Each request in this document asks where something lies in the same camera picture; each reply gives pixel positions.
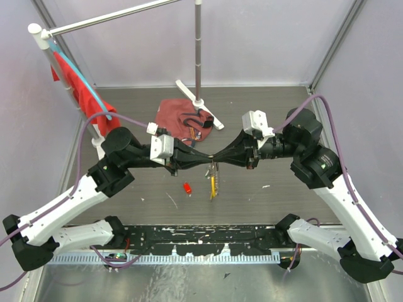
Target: red towel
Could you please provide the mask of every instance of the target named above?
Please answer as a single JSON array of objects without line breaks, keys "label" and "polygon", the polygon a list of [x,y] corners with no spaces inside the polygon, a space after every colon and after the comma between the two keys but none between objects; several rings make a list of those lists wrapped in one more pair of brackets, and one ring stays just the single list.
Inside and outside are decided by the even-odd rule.
[{"label": "red towel", "polygon": [[159,105],[156,123],[173,137],[194,147],[211,132],[214,117],[207,111],[196,112],[189,99],[164,99]]},{"label": "red towel", "polygon": [[[79,103],[82,112],[86,114],[87,118],[89,118],[91,115],[94,115],[95,113],[102,112],[102,108],[99,106],[93,95],[89,92],[85,84],[80,80],[78,75],[70,68],[69,64],[67,64],[58,53],[54,52],[54,55],[60,65],[60,68],[63,71],[63,75],[67,83],[73,88],[74,98]],[[53,69],[52,75],[55,81],[59,80],[57,74],[54,72]],[[103,103],[109,112],[116,113],[116,109],[114,107],[109,105],[104,100]],[[108,120],[105,115],[93,119],[91,123],[98,125],[99,132],[101,132],[102,136],[106,136],[106,134],[111,132],[112,129],[120,126],[118,118],[112,117],[112,120]]]}]

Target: wood grain surface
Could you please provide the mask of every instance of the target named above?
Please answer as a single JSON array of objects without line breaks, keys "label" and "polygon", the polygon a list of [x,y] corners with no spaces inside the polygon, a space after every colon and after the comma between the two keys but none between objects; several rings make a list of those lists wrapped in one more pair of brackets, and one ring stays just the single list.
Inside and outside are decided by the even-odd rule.
[{"label": "wood grain surface", "polygon": [[[154,121],[162,99],[183,98],[176,88],[100,89],[99,93],[119,113],[143,122]],[[304,87],[206,87],[201,95],[225,125],[223,130],[213,129],[205,141],[196,143],[197,150],[213,154],[239,134],[245,112],[262,110],[267,114],[269,126],[277,126],[290,109],[302,103],[307,91]],[[144,129],[126,122],[122,125],[141,143],[149,143],[150,136]],[[86,135],[81,174],[96,161],[96,151]],[[134,182],[72,223],[92,223],[116,215],[124,224],[274,224],[289,213],[305,219],[317,217],[323,223],[338,223],[329,207],[293,175],[290,159],[261,160],[254,170],[220,164],[219,196],[212,202],[206,171],[207,165],[201,165],[179,171],[179,176],[173,177],[163,168],[132,169]],[[185,193],[184,182],[190,183],[191,196]]]}]

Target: gray wall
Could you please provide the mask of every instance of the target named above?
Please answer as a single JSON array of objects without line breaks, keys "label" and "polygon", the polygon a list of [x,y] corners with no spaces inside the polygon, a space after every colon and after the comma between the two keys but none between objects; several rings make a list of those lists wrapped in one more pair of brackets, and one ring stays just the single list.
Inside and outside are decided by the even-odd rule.
[{"label": "gray wall", "polygon": [[[317,92],[328,98],[356,187],[403,237],[403,2],[368,0]],[[395,262],[403,269],[402,261]],[[382,284],[401,301],[403,276]]]},{"label": "gray wall", "polygon": [[[78,122],[62,86],[53,83],[46,58],[28,34],[28,24],[37,21],[29,1],[7,1],[1,7],[1,219],[27,214],[55,198]],[[5,236],[3,225],[0,236]],[[0,253],[1,287],[22,270],[9,243]],[[15,287],[0,293],[0,301],[12,301],[17,291]]]},{"label": "gray wall", "polygon": [[[44,0],[65,25],[150,0]],[[204,0],[202,83],[309,83],[352,0]],[[65,35],[97,86],[194,84],[194,0]]]}]

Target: robotic arm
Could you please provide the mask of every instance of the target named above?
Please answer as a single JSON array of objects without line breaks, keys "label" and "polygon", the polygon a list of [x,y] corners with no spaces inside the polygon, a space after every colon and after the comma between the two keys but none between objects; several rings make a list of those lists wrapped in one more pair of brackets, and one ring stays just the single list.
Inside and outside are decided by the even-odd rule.
[{"label": "robotic arm", "polygon": [[[10,215],[3,220],[8,234],[29,224],[28,228],[11,238],[21,267],[25,271],[36,269],[46,264],[53,255],[79,247],[106,244],[119,247],[126,234],[117,217],[107,217],[92,225],[63,226],[130,184],[134,177],[129,168],[164,167],[175,176],[178,170],[212,161],[254,169],[260,160],[291,157],[291,170],[295,176],[329,205],[348,235],[313,226],[289,214],[276,225],[279,241],[301,243],[330,255],[339,260],[343,269],[359,282],[387,277],[394,269],[392,261],[398,256],[375,233],[351,198],[338,156],[319,143],[322,125],[315,114],[303,109],[282,133],[275,134],[268,127],[262,111],[249,111],[242,117],[242,124],[243,130],[238,137],[214,155],[198,152],[153,123],[147,129],[152,135],[148,145],[140,144],[124,127],[114,129],[102,143],[105,157],[82,177],[72,196],[69,196],[69,190],[39,210],[22,217]],[[403,240],[390,234],[359,194],[356,195],[389,244],[402,252]],[[30,223],[34,217],[66,197],[69,199],[65,203],[35,223]]]}]

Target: light blue strap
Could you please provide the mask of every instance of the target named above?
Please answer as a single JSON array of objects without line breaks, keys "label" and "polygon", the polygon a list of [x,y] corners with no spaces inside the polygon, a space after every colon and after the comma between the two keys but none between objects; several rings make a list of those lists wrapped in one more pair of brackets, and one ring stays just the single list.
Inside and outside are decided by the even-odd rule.
[{"label": "light blue strap", "polygon": [[[59,46],[57,46],[55,43],[53,43],[52,41],[48,41],[49,43],[49,47],[50,49],[52,49],[53,52],[57,52],[62,58],[63,60],[65,60],[65,62],[67,64],[69,64],[70,68],[77,74],[77,76],[80,78],[80,80],[84,83],[84,85],[88,88],[89,92],[93,95],[93,97],[95,98],[96,102],[99,104],[99,106],[101,107],[101,109],[104,112],[108,112],[108,110],[106,109],[104,103],[102,102],[102,100],[99,98],[99,96],[97,95],[97,93],[95,92],[95,90],[91,87],[91,85],[89,85],[88,81],[86,80],[86,78],[81,74],[80,70],[78,70],[78,68],[76,66],[74,66],[74,64],[70,61],[69,58],[66,57],[66,55],[61,51],[61,49],[59,48]],[[106,118],[108,120],[112,120],[112,117],[110,115],[107,115]]]}]

